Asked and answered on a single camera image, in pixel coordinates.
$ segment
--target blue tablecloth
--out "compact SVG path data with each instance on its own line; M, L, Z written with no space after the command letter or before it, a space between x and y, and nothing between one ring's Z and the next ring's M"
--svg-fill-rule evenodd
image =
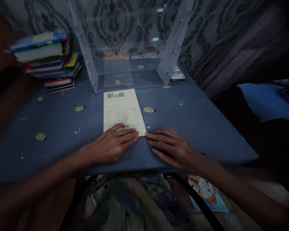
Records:
M151 130L168 127L185 136L198 150L222 164L242 164L258 158L223 114L189 77L184 84L136 89L137 98ZM78 106L86 106L76 112ZM152 107L156 113L148 113ZM37 140L44 133L46 139ZM45 89L24 104L0 139L0 183L22 179L103 133L103 94L95 94L86 72L80 70L75 89L48 94ZM173 171L160 161L146 142L146 137L130 147L115 163L89 166L78 175L98 175L126 171Z

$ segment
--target red book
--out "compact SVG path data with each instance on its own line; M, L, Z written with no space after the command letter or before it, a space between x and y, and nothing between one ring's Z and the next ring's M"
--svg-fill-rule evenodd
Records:
M44 85L46 87L51 87L51 86L66 84L66 83L70 83L70 82L72 82L71 78L59 78L59 79L47 80L47 81L45 81Z

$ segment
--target acrylic display case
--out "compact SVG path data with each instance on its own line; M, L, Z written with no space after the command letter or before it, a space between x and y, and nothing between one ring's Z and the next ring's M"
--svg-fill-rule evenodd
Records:
M68 0L96 93L167 85L193 0Z

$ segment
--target book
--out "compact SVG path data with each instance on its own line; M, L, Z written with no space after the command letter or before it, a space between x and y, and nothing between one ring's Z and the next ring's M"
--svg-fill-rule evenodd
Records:
M145 136L145 123L135 89L104 92L104 132L119 123L125 124L122 129L135 128L138 136Z
M66 84L72 82L72 78L58 78L45 81L44 85L46 87L57 86L61 84Z
M63 67L75 66L75 64L77 63L77 60L78 60L78 53L74 53L70 62L68 64L64 63Z
M19 39L9 46L5 52L15 53L22 50L40 47L47 44L66 41L67 35L64 29L57 29L52 32L46 32L39 35L33 35L26 38Z
M44 58L47 58L47 57L51 57L51 56L63 56L63 52L62 51L56 51L56 52L53 52L53 53L49 53L49 54L45 54L43 56L35 56L33 58L26 58L26 59L17 59L17 61L19 62L22 62L22 63L29 63L31 62L32 60L36 60L36 59L44 59Z
M69 64L71 62L72 56L74 55L73 51L70 51L65 59L64 64Z
M40 57L46 56L55 52L62 52L63 47L62 44L53 43L42 47L35 47L30 50L24 50L20 52L14 53L14 55L20 60L27 60L27 59L38 59Z
M43 59L31 60L30 62L27 62L26 64L30 65L31 67L34 67L34 66L40 66L44 64L52 64L52 63L61 62L62 58L63 56L50 56L50 57L46 57Z
M57 75L57 74L63 74L66 72L67 72L67 69L63 68L63 69L54 70L54 71L31 73L31 75L37 78L37 77L43 77L43 76L52 76L52 75Z
M75 87L75 78L72 78L71 83L62 84L62 85L55 86L55 87L47 87L46 91L48 93L54 93L57 91L64 91L64 90L68 90L68 89L73 89L74 87Z
M37 77L38 79L54 79L54 78L66 78L75 76L78 71L80 70L81 66L79 63L77 63L73 67L68 67L67 70L64 73L57 73L57 74L50 74L50 75L34 75L34 77Z
M46 71L53 71L53 70L60 70L63 66L63 63L65 62L66 56L64 56L59 63L53 63L53 64L46 64L46 65L41 65L41 66L35 66L35 67L30 67L24 68L25 73L35 73L35 72L46 72Z
M217 188L213 186L210 182L208 182L206 179L196 175L190 175L188 177L188 183L199 194L199 196L201 196L201 198L213 212L229 212ZM192 201L195 210L201 211L191 196L190 199Z

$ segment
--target finger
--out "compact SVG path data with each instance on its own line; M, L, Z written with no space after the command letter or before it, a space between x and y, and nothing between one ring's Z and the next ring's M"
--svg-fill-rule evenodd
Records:
M126 150L129 146L132 146L137 140L139 136L136 136L134 139L124 142L122 145L123 149Z
M164 161L165 163L172 165L176 168L179 168L179 164L175 161L173 157L167 156L164 153L160 152L159 150L152 149L152 152L157 155L159 159Z
M157 134L153 134L153 133L146 133L145 135L150 139L161 141L163 143L167 143L170 145L175 145L177 143L175 139L170 138L170 137L165 136L165 135L157 135Z
M171 128L168 128L168 130L171 131L172 133L176 134L176 135L178 134L175 130L173 130Z
M168 153L171 154L172 150L173 150L173 146L169 145L169 144L165 144L163 142L160 141L147 141L149 145L154 146L156 148L162 149Z
M157 129L155 131L151 131L150 133L152 134L160 134L160 135L165 135L165 136L168 136L168 137L171 137L171 138L175 138L177 137L177 134L176 133L173 133L167 129Z
M136 131L136 129L134 129L134 128L123 129L123 130L121 130L119 132L116 132L115 136L123 136L125 134L132 133L132 132L135 132L135 131Z
M128 134L125 134L123 136L120 136L119 137L120 143L130 141L130 140L134 139L135 137L137 137L138 134L139 134L139 132L133 132L133 133L128 133Z
M125 127L125 124L122 124L122 123L116 124L116 125L114 125L113 127L111 127L110 129L108 129L107 131L115 132L116 130L118 130L118 129L121 128L121 127Z

